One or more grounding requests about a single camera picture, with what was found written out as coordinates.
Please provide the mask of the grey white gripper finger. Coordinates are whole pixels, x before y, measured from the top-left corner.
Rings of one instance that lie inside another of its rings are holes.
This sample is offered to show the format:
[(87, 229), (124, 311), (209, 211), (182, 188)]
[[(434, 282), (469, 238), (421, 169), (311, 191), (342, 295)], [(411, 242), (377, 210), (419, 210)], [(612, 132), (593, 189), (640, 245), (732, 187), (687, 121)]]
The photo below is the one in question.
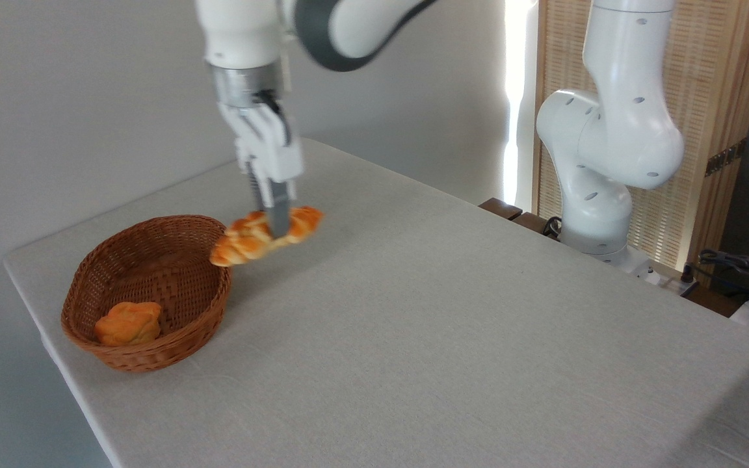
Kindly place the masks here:
[(268, 208), (268, 220), (273, 238), (285, 237), (291, 227), (289, 211), (292, 208), (295, 195), (294, 181), (277, 183), (269, 180), (270, 195), (273, 201), (272, 207)]
[(254, 198), (258, 211), (268, 211), (271, 208), (271, 187), (270, 181), (265, 177), (265, 173), (258, 162), (248, 162), (246, 164), (247, 175), (252, 187)]

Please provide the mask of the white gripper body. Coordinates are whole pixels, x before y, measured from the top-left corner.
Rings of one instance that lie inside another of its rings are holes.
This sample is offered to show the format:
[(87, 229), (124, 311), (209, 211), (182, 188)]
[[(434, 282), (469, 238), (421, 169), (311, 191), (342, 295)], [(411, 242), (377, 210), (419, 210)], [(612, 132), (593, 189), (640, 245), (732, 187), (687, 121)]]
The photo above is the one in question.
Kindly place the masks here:
[(218, 109), (235, 134), (239, 163), (259, 163), (268, 180), (292, 181), (304, 173), (304, 158), (294, 121), (276, 99), (259, 99), (255, 107), (218, 101)]

